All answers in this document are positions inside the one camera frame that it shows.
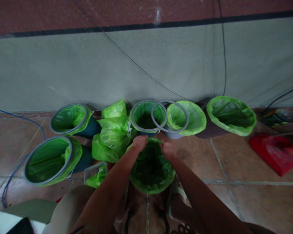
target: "gray bin rim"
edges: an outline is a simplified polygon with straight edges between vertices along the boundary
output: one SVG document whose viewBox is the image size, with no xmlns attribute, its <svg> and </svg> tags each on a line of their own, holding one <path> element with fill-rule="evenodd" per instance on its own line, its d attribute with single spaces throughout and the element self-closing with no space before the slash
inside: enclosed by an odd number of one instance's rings
<svg viewBox="0 0 293 234">
<path fill-rule="evenodd" d="M 58 132 L 58 131 L 56 131 L 56 130 L 53 128 L 53 126 L 52 126 L 52 122 L 53 122 L 54 118 L 57 116 L 57 114 L 58 114 L 61 110 L 65 109 L 65 108 L 67 108 L 67 107 L 69 107 L 69 106 L 76 106 L 76 105 L 83 107 L 84 110 L 85 110 L 85 116 L 84 116 L 84 118 L 82 119 L 82 121 L 81 121 L 76 127 L 72 128 L 72 129 L 70 129 L 70 130 L 68 130 L 68 131 L 64 131 L 64 132 Z M 87 115 L 88 115 L 88 109 L 86 108 L 85 105 L 80 104 L 80 103 L 71 103 L 71 104 L 68 104 L 68 105 L 65 105 L 65 106 L 61 107 L 60 109 L 57 110 L 57 112 L 54 113 L 54 115 L 53 115 L 52 118 L 51 118 L 51 121 L 50 121 L 49 126 L 50 126 L 51 131 L 53 131 L 53 132 L 56 133 L 56 134 L 59 134 L 59 135 L 61 135 L 61 134 L 67 134 L 67 133 L 70 133 L 70 132 L 75 131 L 76 129 L 78 129 L 78 128 L 79 128 L 79 127 L 85 122 Z"/>
<path fill-rule="evenodd" d="M 157 106 L 157 105 L 162 105 L 161 103 L 162 102 L 168 102 L 168 103 L 171 103 L 171 104 L 175 104 L 175 105 L 177 105 L 184 113 L 185 113 L 185 115 L 186 115 L 186 119 L 187 119 L 187 122 L 186 122 L 186 124 L 185 124 L 185 126 L 182 128 L 182 129 L 179 129 L 179 130 L 176 130 L 176 131 L 174 131 L 174 130 L 169 130 L 169 129 L 165 129 L 165 128 L 163 128 L 162 126 L 160 126 L 157 122 L 156 122 L 156 120 L 155 120 L 155 118 L 154 118 L 154 115 L 153 115 L 153 112 L 154 112 L 154 108 L 155 108 L 155 106 Z M 183 130 L 185 130 L 187 127 L 188 127 L 188 125 L 189 125 L 189 115 L 188 115 L 188 112 L 186 111 L 186 109 L 183 107 L 183 106 L 181 106 L 179 103 L 177 103 L 177 102 L 173 102 L 173 101 L 169 101 L 169 100 L 163 100 L 163 101 L 158 101 L 157 103 L 155 103 L 155 105 L 153 106 L 153 108 L 152 108 L 152 111 L 151 111 L 151 118 L 152 118 L 152 121 L 153 121 L 153 123 L 160 129 L 160 130 L 163 130 L 164 132 L 168 132 L 168 133 L 180 133 L 180 132 L 182 132 Z"/>
<path fill-rule="evenodd" d="M 70 152 L 69 152 L 69 156 L 68 156 L 68 159 L 66 161 L 66 163 L 63 165 L 63 167 L 61 168 L 61 170 L 59 170 L 54 176 L 52 176 L 51 178 L 45 180 L 45 181 L 42 181 L 42 182 L 38 182 L 38 183 L 35 183 L 35 182 L 32 182 L 28 179 L 28 176 L 27 176 L 27 171 L 28 171 L 28 166 L 29 166 L 29 162 L 30 160 L 32 159 L 32 157 L 35 155 L 35 153 L 38 151 L 38 149 L 40 149 L 40 147 L 42 145 L 44 145 L 45 143 L 49 142 L 49 141 L 52 141 L 54 139 L 57 139 L 57 138 L 62 138 L 62 139 L 65 139 L 69 142 L 69 148 L 70 148 Z M 40 143 L 29 155 L 28 155 L 28 159 L 26 160 L 26 163 L 25 163 L 25 167 L 24 167 L 24 177 L 25 177 L 25 180 L 32 184 L 32 185 L 35 185 L 35 186 L 40 186 L 40 185 L 44 185 L 46 183 L 49 183 L 50 181 L 54 180 L 55 178 L 57 178 L 60 174 L 62 174 L 62 172 L 66 169 L 67 165 L 69 164 L 70 160 L 72 159 L 72 152 L 73 152 L 73 143 L 71 141 L 70 138 L 66 137 L 66 136 L 54 136 L 54 137 L 51 137 L 47 140 L 45 140 L 44 142 Z"/>
<path fill-rule="evenodd" d="M 156 103 L 156 101 L 153 101 L 153 100 L 143 100 L 143 101 L 140 101 L 140 102 L 136 103 L 136 104 L 133 106 L 133 108 L 131 109 L 131 111 L 130 111 L 130 121 L 131 121 L 132 125 L 133 125 L 134 127 L 138 128 L 139 131 L 143 131 L 143 132 L 150 132 L 150 131 L 156 131 L 156 130 L 159 130 L 158 127 L 156 127 L 156 128 L 152 128 L 152 129 L 141 128 L 140 126 L 138 126 L 138 125 L 134 122 L 134 120 L 133 120 L 133 110 L 134 110 L 139 104 L 144 103 L 144 102 L 154 102 L 154 103 Z M 161 127 L 163 127 L 163 126 L 166 124 L 166 122 L 167 122 L 167 111 L 166 111 L 166 108 L 165 108 L 162 104 L 159 104 L 159 105 L 163 108 L 163 110 L 164 110 L 164 112 L 165 112 L 165 119 L 164 119 L 163 123 L 160 125 Z"/>
</svg>

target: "bin liner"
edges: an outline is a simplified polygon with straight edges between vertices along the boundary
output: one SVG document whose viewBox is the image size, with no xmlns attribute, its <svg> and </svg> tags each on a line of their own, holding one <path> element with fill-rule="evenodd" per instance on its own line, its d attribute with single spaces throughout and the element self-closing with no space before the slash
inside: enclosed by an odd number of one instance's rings
<svg viewBox="0 0 293 234">
<path fill-rule="evenodd" d="M 72 141 L 73 152 L 68 165 L 54 180 L 41 185 L 48 186 L 65 180 L 73 171 L 82 156 L 82 147 L 78 140 Z M 31 182 L 39 183 L 56 175 L 68 160 L 70 154 L 69 142 L 63 138 L 55 138 L 43 144 L 32 156 L 27 169 L 28 178 Z"/>
<path fill-rule="evenodd" d="M 87 116 L 85 121 L 82 123 L 82 125 L 68 133 L 65 133 L 66 136 L 72 136 L 76 133 L 79 133 L 83 130 L 85 130 L 88 126 L 88 123 L 90 121 L 90 118 L 92 116 L 92 111 L 86 107 L 87 109 Z M 83 106 L 80 105 L 71 105 L 68 106 L 59 113 L 57 113 L 56 116 L 54 116 L 52 120 L 52 128 L 57 132 L 66 132 L 70 131 L 71 129 L 77 127 L 84 119 L 86 115 L 86 111 Z"/>
<path fill-rule="evenodd" d="M 189 116 L 189 124 L 185 130 L 179 134 L 182 136 L 191 136 L 200 133 L 206 128 L 206 116 L 204 111 L 191 101 L 177 101 L 186 109 Z M 167 125 L 174 131 L 182 129 L 187 122 L 183 110 L 176 104 L 171 104 L 167 108 Z"/>
<path fill-rule="evenodd" d="M 164 191 L 176 174 L 171 164 L 164 158 L 159 144 L 162 142 L 157 138 L 147 139 L 146 147 L 139 153 L 129 176 L 133 185 L 147 194 Z"/>
<path fill-rule="evenodd" d="M 102 144 L 100 134 L 93 137 L 92 140 L 92 157 L 95 160 L 116 163 L 125 154 L 126 147 L 120 151 L 115 151 Z"/>
<path fill-rule="evenodd" d="M 102 118 L 114 118 L 114 117 L 126 117 L 127 107 L 125 100 L 122 99 L 119 102 L 114 103 L 111 106 L 106 107 L 102 111 Z"/>
<path fill-rule="evenodd" d="M 214 124 L 242 137 L 249 135 L 256 125 L 254 111 L 233 97 L 215 97 L 208 102 L 206 110 Z"/>
<path fill-rule="evenodd" d="M 134 108 L 133 120 L 139 127 L 145 128 L 145 129 L 157 128 L 157 126 L 153 123 L 152 118 L 151 118 L 151 111 L 152 111 L 154 104 L 155 104 L 154 102 L 143 102 Z M 156 122 L 159 125 L 161 125 L 164 122 L 165 111 L 160 105 L 157 105 L 154 108 L 153 115 L 154 115 Z"/>
<path fill-rule="evenodd" d="M 122 150 L 137 135 L 137 131 L 129 126 L 129 117 L 101 119 L 98 122 L 102 127 L 100 133 L 101 142 L 110 149 Z"/>
<path fill-rule="evenodd" d="M 90 177 L 89 179 L 86 180 L 86 185 L 97 189 L 105 177 L 106 177 L 106 170 L 105 170 L 105 165 L 103 165 L 102 167 L 99 168 L 99 172 L 97 174 L 94 174 L 93 177 Z"/>
</svg>

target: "gray wall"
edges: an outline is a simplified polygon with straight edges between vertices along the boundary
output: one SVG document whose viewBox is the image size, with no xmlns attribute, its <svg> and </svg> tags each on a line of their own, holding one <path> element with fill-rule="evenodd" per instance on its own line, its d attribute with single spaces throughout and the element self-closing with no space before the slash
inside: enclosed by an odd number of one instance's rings
<svg viewBox="0 0 293 234">
<path fill-rule="evenodd" d="M 225 23 L 226 95 L 264 107 L 293 88 L 293 18 Z M 221 25 L 110 32 L 156 81 L 198 101 L 222 95 Z M 101 109 L 119 99 L 183 99 L 134 66 L 101 33 L 0 39 L 0 108 Z M 274 106 L 293 107 L 293 93 Z"/>
</svg>

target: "wall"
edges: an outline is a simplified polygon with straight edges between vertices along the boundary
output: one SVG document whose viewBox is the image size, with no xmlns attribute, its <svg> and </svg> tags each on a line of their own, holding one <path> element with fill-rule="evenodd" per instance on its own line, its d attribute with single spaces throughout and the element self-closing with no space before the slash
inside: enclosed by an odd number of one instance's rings
<svg viewBox="0 0 293 234">
<path fill-rule="evenodd" d="M 225 95 L 266 106 L 293 88 L 293 0 L 227 0 L 221 8 L 223 19 L 214 0 L 0 1 L 0 108 L 43 111 L 84 102 L 101 109 L 121 98 L 221 95 L 222 20 Z M 274 106 L 293 107 L 293 93 Z"/>
</svg>

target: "blue cable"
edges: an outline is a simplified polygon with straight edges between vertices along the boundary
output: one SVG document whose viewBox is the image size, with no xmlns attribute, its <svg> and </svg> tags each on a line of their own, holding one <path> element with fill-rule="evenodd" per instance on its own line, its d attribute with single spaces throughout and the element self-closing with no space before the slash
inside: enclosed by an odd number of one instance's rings
<svg viewBox="0 0 293 234">
<path fill-rule="evenodd" d="M 43 127 L 42 127 L 40 124 L 38 124 L 37 122 L 32 121 L 32 120 L 30 120 L 30 119 L 27 119 L 27 118 L 24 118 L 24 117 L 20 117 L 20 116 L 18 116 L 18 115 L 14 115 L 14 114 L 11 114 L 11 113 L 6 112 L 6 111 L 3 111 L 3 110 L 0 110 L 0 111 L 3 112 L 3 113 L 5 113 L 5 114 L 9 114 L 9 115 L 12 115 L 12 116 L 15 116 L 15 117 L 18 117 L 18 118 L 21 118 L 21 119 L 24 119 L 24 120 L 30 121 L 30 122 L 32 122 L 32 123 L 34 123 L 34 124 L 37 124 L 37 125 L 41 128 L 41 130 L 42 130 L 43 141 L 45 141 L 45 139 L 46 139 L 46 134 L 45 134 L 45 131 L 43 130 Z M 25 157 L 24 157 L 24 158 L 18 163 L 18 165 L 16 166 L 15 170 L 12 172 L 12 174 L 11 174 L 9 180 L 7 181 L 6 186 L 4 187 L 4 190 L 3 190 L 3 193 L 2 193 L 2 197 L 1 197 L 1 201 L 2 201 L 2 206 L 3 206 L 3 208 L 7 208 L 6 203 L 5 203 L 4 200 L 5 200 L 6 191 L 7 191 L 7 188 L 8 188 L 8 186 L 9 186 L 9 183 L 11 182 L 11 180 L 12 180 L 14 174 L 17 172 L 17 170 L 19 169 L 19 167 L 20 167 L 20 165 L 22 164 L 22 162 L 24 161 L 24 159 L 26 159 L 28 156 L 29 156 L 29 154 L 26 155 L 26 156 L 25 156 Z"/>
</svg>

